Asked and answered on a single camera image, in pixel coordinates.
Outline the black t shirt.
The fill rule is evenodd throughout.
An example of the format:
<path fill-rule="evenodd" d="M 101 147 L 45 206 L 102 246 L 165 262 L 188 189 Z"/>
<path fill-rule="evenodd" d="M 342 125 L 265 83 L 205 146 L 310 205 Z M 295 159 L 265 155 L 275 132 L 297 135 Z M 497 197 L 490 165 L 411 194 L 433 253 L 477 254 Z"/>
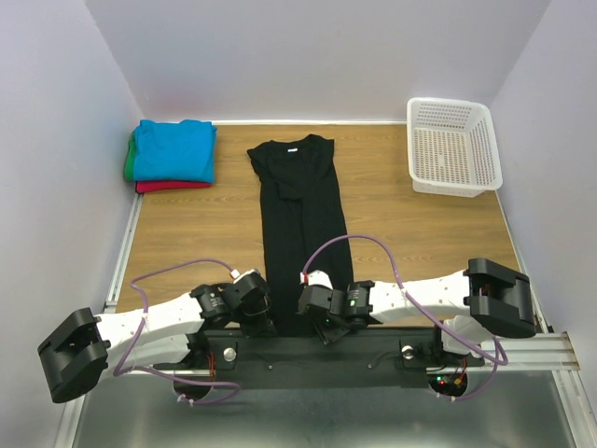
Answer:
<path fill-rule="evenodd" d="M 334 166 L 335 143 L 309 134 L 247 151 L 260 181 L 260 210 L 271 318 L 284 337 L 313 334 L 298 311 L 301 269 L 323 243 L 347 233 Z"/>

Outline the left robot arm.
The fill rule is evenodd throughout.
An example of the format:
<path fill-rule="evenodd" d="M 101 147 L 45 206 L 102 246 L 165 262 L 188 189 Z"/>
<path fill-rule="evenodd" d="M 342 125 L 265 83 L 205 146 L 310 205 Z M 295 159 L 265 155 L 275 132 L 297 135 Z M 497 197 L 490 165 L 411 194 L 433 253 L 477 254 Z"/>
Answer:
<path fill-rule="evenodd" d="M 251 270 L 230 283 L 200 285 L 126 313 L 75 310 L 37 348 L 50 397 L 65 403 L 104 379 L 162 365 L 214 369 L 227 351 L 213 348 L 207 331 L 230 322 L 255 332 L 269 329 L 269 295 L 265 279 Z"/>

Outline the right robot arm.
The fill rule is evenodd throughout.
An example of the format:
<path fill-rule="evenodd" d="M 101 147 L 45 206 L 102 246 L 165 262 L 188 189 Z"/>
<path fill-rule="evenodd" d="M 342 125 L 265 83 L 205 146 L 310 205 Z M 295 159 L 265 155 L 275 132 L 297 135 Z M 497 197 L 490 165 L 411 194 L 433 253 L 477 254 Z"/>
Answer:
<path fill-rule="evenodd" d="M 324 344 L 351 330 L 395 323 L 414 315 L 431 320 L 438 336 L 429 342 L 432 359 L 450 364 L 492 337 L 536 335 L 530 279 L 489 259 L 470 259 L 465 270 L 433 279 L 398 283 L 361 281 L 335 289 L 328 275 L 306 275 L 298 311 L 312 321 Z"/>

